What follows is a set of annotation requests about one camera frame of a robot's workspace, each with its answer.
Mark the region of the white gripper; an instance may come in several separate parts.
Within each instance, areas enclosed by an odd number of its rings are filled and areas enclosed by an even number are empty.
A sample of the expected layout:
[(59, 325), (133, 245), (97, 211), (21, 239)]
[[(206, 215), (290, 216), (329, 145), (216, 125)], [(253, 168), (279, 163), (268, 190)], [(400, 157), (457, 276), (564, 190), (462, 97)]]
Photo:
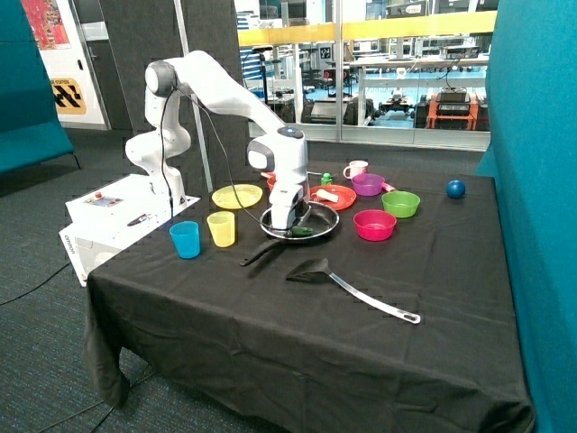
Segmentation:
[(293, 236), (293, 225), (297, 230), (306, 227), (302, 218), (309, 212), (309, 194), (304, 183), (275, 183), (270, 193), (270, 225), (275, 229), (287, 229), (285, 236)]

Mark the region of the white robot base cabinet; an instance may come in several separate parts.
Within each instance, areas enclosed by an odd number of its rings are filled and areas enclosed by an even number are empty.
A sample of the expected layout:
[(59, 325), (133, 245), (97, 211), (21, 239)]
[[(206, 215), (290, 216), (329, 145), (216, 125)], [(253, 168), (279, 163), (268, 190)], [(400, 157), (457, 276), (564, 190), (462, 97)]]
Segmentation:
[(80, 285), (87, 285), (95, 268), (196, 202), (197, 197), (185, 196), (169, 203), (168, 195), (140, 174), (67, 202), (71, 224), (60, 231), (60, 239)]

